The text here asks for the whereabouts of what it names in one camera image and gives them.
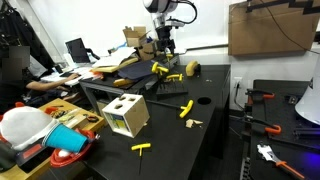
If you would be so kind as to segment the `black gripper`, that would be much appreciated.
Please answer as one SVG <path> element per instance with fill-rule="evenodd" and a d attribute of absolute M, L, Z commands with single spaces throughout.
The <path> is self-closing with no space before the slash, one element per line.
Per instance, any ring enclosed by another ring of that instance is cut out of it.
<path fill-rule="evenodd" d="M 156 29 L 158 35 L 158 41 L 156 42 L 157 48 L 160 51 L 170 50 L 170 53 L 174 53 L 175 43 L 174 40 L 170 38 L 171 26 L 162 26 Z"/>

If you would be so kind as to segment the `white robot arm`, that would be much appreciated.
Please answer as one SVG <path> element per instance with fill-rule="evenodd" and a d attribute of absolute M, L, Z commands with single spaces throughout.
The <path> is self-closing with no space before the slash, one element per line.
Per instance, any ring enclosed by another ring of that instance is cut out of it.
<path fill-rule="evenodd" d="M 198 15 L 196 6 L 190 0 L 142 1 L 145 9 L 150 14 L 153 14 L 153 24 L 158 37 L 158 41 L 156 43 L 158 50 L 162 52 L 169 50 L 170 53 L 173 54 L 176 46 L 174 40 L 170 38 L 170 31 L 172 28 L 178 29 L 187 23 L 193 23 L 197 19 Z M 179 3 L 190 5 L 193 8 L 195 16 L 191 21 L 187 22 L 176 18 L 167 17 L 169 13 L 173 12 L 178 7 Z"/>

